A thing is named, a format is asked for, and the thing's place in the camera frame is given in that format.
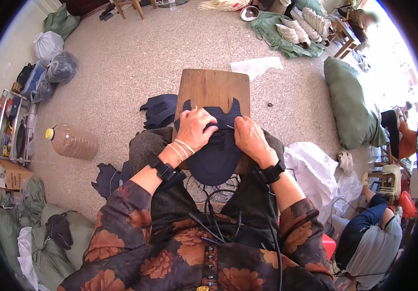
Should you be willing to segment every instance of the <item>bottle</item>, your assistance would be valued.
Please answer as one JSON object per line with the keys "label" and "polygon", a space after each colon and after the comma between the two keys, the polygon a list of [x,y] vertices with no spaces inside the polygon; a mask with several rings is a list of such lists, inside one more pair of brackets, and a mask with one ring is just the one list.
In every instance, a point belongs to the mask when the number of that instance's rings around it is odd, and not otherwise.
{"label": "bottle", "polygon": [[82,160],[92,160],[99,147],[93,134],[68,124],[47,129],[46,138],[57,154]]}
{"label": "bottle", "polygon": [[171,11],[177,10],[177,5],[175,3],[175,0],[168,0],[168,3],[170,4],[170,10]]}

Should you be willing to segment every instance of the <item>blue container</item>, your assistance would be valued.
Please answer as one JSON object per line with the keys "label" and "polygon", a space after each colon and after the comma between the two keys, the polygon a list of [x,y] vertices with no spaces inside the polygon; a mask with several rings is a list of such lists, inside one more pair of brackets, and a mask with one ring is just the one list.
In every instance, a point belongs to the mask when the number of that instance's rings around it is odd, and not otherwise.
{"label": "blue container", "polygon": [[41,77],[41,74],[44,73],[46,70],[47,69],[43,65],[41,65],[40,61],[37,61],[20,95],[30,99],[31,91],[36,89],[36,82],[39,81],[39,77]]}

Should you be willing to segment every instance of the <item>gray shirt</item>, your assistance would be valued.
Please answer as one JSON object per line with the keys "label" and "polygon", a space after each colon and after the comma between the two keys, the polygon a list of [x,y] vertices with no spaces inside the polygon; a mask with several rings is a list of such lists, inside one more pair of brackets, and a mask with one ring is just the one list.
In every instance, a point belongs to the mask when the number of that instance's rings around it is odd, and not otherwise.
{"label": "gray shirt", "polygon": [[351,276],[358,276],[357,290],[369,290],[383,278],[398,253],[402,236],[401,226],[394,217],[384,230],[380,226],[371,226],[364,233],[346,267]]}

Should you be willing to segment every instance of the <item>white sneaker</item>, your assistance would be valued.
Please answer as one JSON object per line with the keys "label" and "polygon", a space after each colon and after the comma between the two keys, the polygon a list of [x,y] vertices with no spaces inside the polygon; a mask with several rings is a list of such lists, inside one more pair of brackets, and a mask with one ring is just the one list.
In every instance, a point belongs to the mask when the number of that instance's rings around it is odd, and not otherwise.
{"label": "white sneaker", "polygon": [[343,169],[343,172],[351,176],[353,172],[353,157],[350,153],[347,151],[341,151],[338,153],[338,160],[339,160],[339,166]]}

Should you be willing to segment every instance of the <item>white rubber band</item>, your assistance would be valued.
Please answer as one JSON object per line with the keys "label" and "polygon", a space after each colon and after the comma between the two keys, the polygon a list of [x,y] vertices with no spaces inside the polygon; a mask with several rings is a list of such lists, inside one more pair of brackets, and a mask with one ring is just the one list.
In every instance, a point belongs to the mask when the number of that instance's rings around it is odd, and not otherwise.
{"label": "white rubber band", "polygon": [[185,157],[188,159],[188,154],[186,153],[185,149],[181,147],[181,145],[179,145],[178,143],[175,143],[177,146],[179,146],[179,148],[181,148],[181,150],[185,153]]}
{"label": "white rubber band", "polygon": [[174,147],[172,147],[172,145],[169,143],[168,144],[168,146],[171,148],[171,149],[173,149],[174,151],[175,151],[175,153],[177,153],[177,155],[180,157],[180,161],[181,162],[183,162],[183,158],[182,158],[182,156],[181,156],[181,154],[174,148]]}
{"label": "white rubber band", "polygon": [[190,151],[191,153],[193,153],[193,154],[194,154],[193,149],[192,149],[192,148],[190,148],[190,147],[189,147],[189,145],[185,144],[185,143],[184,143],[184,142],[182,142],[181,140],[179,140],[179,139],[174,139],[174,142],[179,142],[179,143],[181,143],[181,144],[182,144],[182,145],[184,145],[187,149],[189,149],[189,151]]}

